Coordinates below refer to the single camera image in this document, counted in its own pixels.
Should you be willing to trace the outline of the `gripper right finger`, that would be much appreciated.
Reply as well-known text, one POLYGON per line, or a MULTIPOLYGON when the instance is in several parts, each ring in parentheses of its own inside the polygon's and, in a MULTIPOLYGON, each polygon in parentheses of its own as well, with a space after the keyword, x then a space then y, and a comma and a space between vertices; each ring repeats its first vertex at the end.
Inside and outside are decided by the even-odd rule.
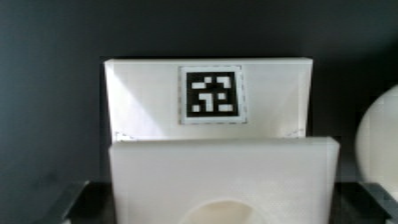
POLYGON ((334 224, 398 224, 398 200, 379 183, 336 184, 334 224))

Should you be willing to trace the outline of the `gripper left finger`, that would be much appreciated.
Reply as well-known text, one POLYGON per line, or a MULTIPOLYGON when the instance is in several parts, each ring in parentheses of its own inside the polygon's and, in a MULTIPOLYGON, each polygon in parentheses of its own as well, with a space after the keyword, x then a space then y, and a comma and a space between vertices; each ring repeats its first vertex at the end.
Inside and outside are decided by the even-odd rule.
POLYGON ((114 224, 114 196, 109 182, 73 183, 37 224, 114 224))

